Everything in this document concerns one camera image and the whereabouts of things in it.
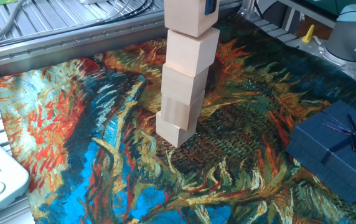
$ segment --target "metal rack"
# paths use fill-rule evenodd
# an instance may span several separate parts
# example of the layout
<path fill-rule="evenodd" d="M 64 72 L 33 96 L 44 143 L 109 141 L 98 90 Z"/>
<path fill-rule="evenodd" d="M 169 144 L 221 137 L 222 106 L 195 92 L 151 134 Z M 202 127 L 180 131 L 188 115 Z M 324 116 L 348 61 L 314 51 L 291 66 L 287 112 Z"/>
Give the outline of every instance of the metal rack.
<path fill-rule="evenodd" d="M 118 2 L 119 7 L 115 9 L 118 12 L 128 0 L 115 1 Z M 143 2 L 144 0 L 130 0 L 126 12 L 132 12 Z M 164 28 L 164 1 L 151 2 L 153 4 L 149 10 L 127 20 L 1 46 L 0 75 L 24 72 L 164 37 L 167 33 Z M 18 39 L 40 29 L 52 30 L 62 26 L 75 26 L 76 22 L 99 19 L 112 10 L 113 3 L 114 1 L 107 1 L 86 5 L 78 0 L 27 0 L 22 6 L 24 10 L 18 13 L 14 28 L 4 39 Z M 237 12 L 240 4 L 240 0 L 221 0 L 220 15 L 223 16 L 223 12 Z M 0 14 L 3 12 L 0 24 L 6 20 L 4 16 L 8 15 L 7 8 L 12 9 L 13 4 L 0 6 Z"/>

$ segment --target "stack of wooden blocks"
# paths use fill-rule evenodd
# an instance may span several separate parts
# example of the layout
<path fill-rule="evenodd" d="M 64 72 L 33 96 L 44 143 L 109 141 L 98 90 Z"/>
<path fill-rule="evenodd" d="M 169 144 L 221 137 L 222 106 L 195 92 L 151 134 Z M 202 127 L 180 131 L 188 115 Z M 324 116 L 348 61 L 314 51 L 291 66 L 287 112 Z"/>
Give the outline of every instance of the stack of wooden blocks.
<path fill-rule="evenodd" d="M 196 132 L 220 34 L 211 27 L 218 19 L 218 6 L 219 0 L 164 0 L 169 30 L 156 132 L 175 147 Z"/>

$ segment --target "ribbon bow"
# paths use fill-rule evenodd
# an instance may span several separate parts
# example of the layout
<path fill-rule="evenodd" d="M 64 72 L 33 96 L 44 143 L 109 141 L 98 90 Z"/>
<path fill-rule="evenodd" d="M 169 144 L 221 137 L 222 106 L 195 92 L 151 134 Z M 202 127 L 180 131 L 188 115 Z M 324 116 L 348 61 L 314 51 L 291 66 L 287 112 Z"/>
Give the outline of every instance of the ribbon bow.
<path fill-rule="evenodd" d="M 336 130 L 339 131 L 343 134 L 346 134 L 350 137 L 351 140 L 351 146 L 352 146 L 352 150 L 354 152 L 356 152 L 356 125 L 354 123 L 354 121 L 352 120 L 351 115 L 349 115 L 347 113 L 347 118 L 348 121 L 350 122 L 351 125 L 351 129 L 349 129 L 348 127 L 346 127 L 345 125 L 343 125 L 340 121 L 338 121 L 337 119 L 335 119 L 334 117 L 332 117 L 331 115 L 329 115 L 328 113 L 326 113 L 325 111 L 321 111 L 321 113 L 328 118 L 329 120 L 331 120 L 333 123 L 330 123 L 328 121 L 323 121 L 323 124 Z M 325 157 L 322 160 L 322 163 L 325 164 L 327 162 L 327 160 L 330 158 L 330 156 L 333 154 L 334 151 L 328 151 L 325 155 Z"/>

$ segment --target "metal grid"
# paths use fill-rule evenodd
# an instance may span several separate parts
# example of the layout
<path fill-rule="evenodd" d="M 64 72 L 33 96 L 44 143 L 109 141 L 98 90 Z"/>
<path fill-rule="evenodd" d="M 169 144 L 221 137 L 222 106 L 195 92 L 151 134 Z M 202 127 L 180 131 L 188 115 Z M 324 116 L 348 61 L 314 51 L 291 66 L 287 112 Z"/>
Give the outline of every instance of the metal grid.
<path fill-rule="evenodd" d="M 82 4 L 79 0 L 27 0 L 18 12 L 12 29 L 0 41 L 79 26 L 84 22 L 104 18 L 109 13 L 115 15 L 120 12 L 123 16 L 133 13 L 144 4 L 145 0 L 110 0 L 95 4 Z M 15 6 L 16 3 L 0 5 L 0 29 L 5 26 Z M 148 13 L 163 9 L 162 0 L 154 0 L 152 10 Z"/>

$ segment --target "blue brushstroke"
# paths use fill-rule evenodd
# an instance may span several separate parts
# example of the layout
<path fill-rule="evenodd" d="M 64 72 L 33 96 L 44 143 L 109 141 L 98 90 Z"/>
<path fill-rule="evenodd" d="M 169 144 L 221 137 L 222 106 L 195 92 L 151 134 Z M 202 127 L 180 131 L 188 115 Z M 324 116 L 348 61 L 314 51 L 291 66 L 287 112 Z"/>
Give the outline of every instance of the blue brushstroke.
<path fill-rule="evenodd" d="M 230 216 L 230 206 L 224 207 L 208 207 L 208 215 L 210 217 L 211 223 L 225 223 Z"/>
<path fill-rule="evenodd" d="M 136 202 L 136 209 L 131 210 L 134 218 L 140 220 L 143 216 L 149 213 L 151 208 L 158 206 L 164 202 L 164 191 L 156 190 L 155 187 L 145 189 L 141 192 Z"/>

